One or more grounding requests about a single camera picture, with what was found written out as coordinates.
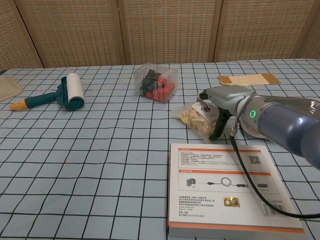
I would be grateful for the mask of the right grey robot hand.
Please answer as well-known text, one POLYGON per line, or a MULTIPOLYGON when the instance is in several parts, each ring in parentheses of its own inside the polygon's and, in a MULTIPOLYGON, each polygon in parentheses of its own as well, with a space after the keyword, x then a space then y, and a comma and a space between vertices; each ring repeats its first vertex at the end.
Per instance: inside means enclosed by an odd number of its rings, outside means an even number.
POLYGON ((239 103, 255 95, 254 90, 237 85, 216 86, 203 90, 197 101, 209 100, 218 108, 218 119, 209 140, 217 140, 223 134, 229 118, 238 115, 239 103))

